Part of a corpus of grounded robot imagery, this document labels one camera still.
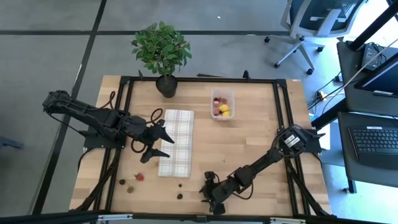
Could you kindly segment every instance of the table frame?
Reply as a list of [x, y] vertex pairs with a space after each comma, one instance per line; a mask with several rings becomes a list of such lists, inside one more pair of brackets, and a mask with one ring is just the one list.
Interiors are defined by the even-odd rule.
[[[126, 97], [126, 102], [124, 104], [124, 111], [128, 112], [129, 105], [131, 102], [131, 95], [132, 95], [132, 89], [134, 86], [134, 81], [148, 81], [148, 82], [153, 82], [158, 79], [157, 77], [143, 77], [141, 74], [139, 77], [126, 77], [122, 76], [119, 82], [119, 88], [118, 88], [118, 94], [116, 97], [116, 104], [115, 104], [115, 109], [120, 109], [121, 106], [121, 98], [123, 94], [123, 90], [125, 89], [125, 86], [128, 85], [127, 88], [127, 97]], [[279, 128], [278, 132], [283, 130], [285, 128], [284, 125], [284, 119], [283, 119], [283, 114], [282, 114], [282, 107], [280, 104], [280, 98], [279, 98], [279, 89], [278, 87], [282, 88], [283, 96], [284, 96], [284, 103], [285, 103], [285, 108], [286, 108], [286, 113], [287, 113], [287, 120], [288, 120], [288, 125], [291, 126], [294, 124], [293, 122], [293, 114], [292, 110], [290, 107], [290, 100], [289, 100], [289, 93], [287, 91], [287, 82], [284, 79], [252, 79], [248, 74], [244, 74], [243, 78], [221, 78], [221, 77], [214, 77], [214, 78], [183, 78], [183, 77], [177, 77], [178, 82], [220, 82], [220, 83], [264, 83], [264, 84], [271, 84], [273, 87], [274, 91], [274, 98], [275, 98], [275, 107], [277, 110], [277, 117], [278, 117], [278, 122], [279, 122]], [[112, 204], [112, 199], [113, 199], [113, 192], [114, 192], [114, 185], [116, 183], [116, 174], [117, 174], [117, 169], [119, 165], [119, 159], [120, 159], [120, 154], [121, 154], [122, 148], [116, 149], [114, 160], [116, 161], [116, 170], [112, 173], [109, 181], [109, 189], [108, 193], [106, 195], [106, 203], [105, 203], [105, 210], [110, 211], [111, 210], [111, 204]], [[107, 148], [105, 149], [105, 154], [104, 154], [104, 159], [103, 163], [101, 166], [101, 172], [99, 179], [104, 176], [104, 173], [106, 172], [109, 164], [109, 157], [111, 154], [111, 149]], [[302, 163], [300, 160], [300, 157], [295, 158], [295, 164], [296, 164], [296, 170], [298, 173], [298, 176], [300, 177], [300, 180], [305, 183], [304, 181], [304, 176], [303, 176], [303, 170], [302, 170]], [[295, 194], [295, 187], [294, 187], [294, 182], [293, 178], [291, 175], [287, 172], [287, 165], [285, 163], [285, 168], [286, 168], [286, 174], [287, 174], [287, 183], [289, 186], [289, 195], [290, 195], [290, 204], [292, 206], [292, 214], [293, 216], [299, 215], [298, 207], [297, 207], [297, 198]], [[303, 203], [303, 209], [304, 209], [304, 214], [305, 215], [310, 215], [310, 206], [307, 202], [307, 200], [304, 197], [304, 194], [302, 194], [302, 203]], [[102, 191], [97, 195], [94, 201], [93, 205], [93, 210], [99, 210], [100, 209], [100, 201], [102, 197]], [[209, 221], [252, 221], [252, 222], [263, 222], [264, 220], [267, 220], [269, 217], [266, 216], [241, 216], [241, 215], [222, 215], [222, 216], [215, 216], [215, 215], [186, 215], [186, 214], [176, 214], [176, 215], [169, 215], [169, 214], [157, 214], [157, 213], [133, 213], [133, 216], [135, 219], [137, 218], [142, 218], [142, 219], [161, 219], [161, 220], [191, 220], [191, 221], [196, 221], [196, 222], [209, 222]]]

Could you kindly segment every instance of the wooden table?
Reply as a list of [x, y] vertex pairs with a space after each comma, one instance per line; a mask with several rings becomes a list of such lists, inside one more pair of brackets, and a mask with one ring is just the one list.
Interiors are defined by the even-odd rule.
[[[112, 91], [118, 90], [120, 76], [104, 76], [99, 91], [97, 106], [109, 99]], [[287, 80], [294, 123], [310, 127], [310, 118], [300, 80]], [[234, 90], [235, 116], [232, 121], [220, 122], [210, 116], [210, 95], [214, 88]], [[287, 125], [282, 89], [280, 101]], [[223, 180], [236, 168], [251, 164], [264, 155], [275, 137], [279, 126], [275, 99], [271, 84], [263, 83], [207, 83], [179, 82], [177, 94], [164, 98], [154, 82], [134, 82], [129, 112], [149, 120], [156, 108], [193, 110], [192, 173], [189, 179], [158, 177], [159, 158], [141, 164], [140, 154], [130, 150], [131, 139], [122, 150], [111, 211], [126, 213], [209, 214], [209, 205], [200, 202], [205, 171], [216, 172]], [[155, 148], [160, 148], [157, 141]], [[89, 195], [98, 182], [104, 149], [95, 149], [81, 162], [70, 208], [76, 208]], [[319, 161], [311, 154], [301, 155], [305, 183], [317, 202], [330, 212], [325, 182]], [[138, 182], [134, 174], [143, 173], [145, 181]], [[127, 187], [135, 191], [127, 193]], [[295, 186], [298, 209], [303, 213], [299, 188]], [[100, 208], [104, 208], [108, 186], [103, 190]], [[250, 189], [242, 193], [247, 197]], [[254, 193], [250, 200], [231, 196], [225, 202], [225, 215], [291, 216], [287, 176], [284, 161], [271, 165], [254, 179]]]

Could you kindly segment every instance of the concrete floor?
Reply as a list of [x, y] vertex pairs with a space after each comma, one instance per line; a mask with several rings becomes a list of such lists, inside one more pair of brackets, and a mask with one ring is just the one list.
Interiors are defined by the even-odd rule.
[[[90, 30], [100, 2], [3, 0], [0, 2], [0, 30]], [[99, 29], [136, 30], [163, 20], [180, 30], [283, 30], [279, 21], [285, 1], [205, 2], [108, 1]], [[96, 37], [79, 100], [95, 104], [103, 75], [137, 75], [138, 69], [144, 75], [152, 75], [131, 55], [132, 38], [127, 35]], [[175, 74], [178, 77], [194, 77], [197, 73], [241, 77], [244, 70], [249, 70], [253, 78], [302, 79], [306, 98], [311, 100], [314, 91], [340, 71], [336, 39], [324, 40], [326, 48], [320, 54], [313, 50], [317, 69], [311, 76], [305, 74], [309, 66], [300, 53], [293, 54], [279, 69], [274, 69], [273, 64], [290, 46], [276, 41], [265, 44], [263, 36], [188, 35], [186, 39], [191, 42], [193, 59]], [[0, 111], [0, 136], [25, 143], [23, 150], [9, 147], [0, 150], [2, 217], [25, 215], [31, 210], [58, 128], [58, 123], [42, 112], [41, 103], [48, 91], [72, 89], [87, 41], [85, 35], [0, 35], [0, 102], [4, 108]], [[325, 93], [336, 86], [330, 84], [324, 89]], [[71, 125], [77, 129], [86, 128], [74, 120]], [[82, 145], [82, 137], [69, 130], [46, 199], [45, 213], [68, 210]], [[398, 196], [397, 189], [358, 183], [359, 193], [346, 195], [340, 191], [347, 186], [344, 168], [327, 165], [323, 166], [323, 172], [333, 214], [342, 218], [398, 222], [398, 208], [388, 203], [392, 195]]]

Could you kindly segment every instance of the black pot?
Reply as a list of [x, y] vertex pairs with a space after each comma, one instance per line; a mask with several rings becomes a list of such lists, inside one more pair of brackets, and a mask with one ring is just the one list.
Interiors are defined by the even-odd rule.
[[177, 79], [170, 75], [167, 78], [162, 75], [156, 80], [156, 88], [166, 98], [171, 98], [177, 90]]

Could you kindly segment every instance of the checkered cloth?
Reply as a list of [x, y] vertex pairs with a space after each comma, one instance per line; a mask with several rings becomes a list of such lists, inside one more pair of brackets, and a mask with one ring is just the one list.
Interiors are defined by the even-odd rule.
[[162, 140], [160, 150], [170, 155], [159, 161], [159, 177], [189, 178], [191, 175], [193, 111], [166, 110], [165, 127], [174, 144]]

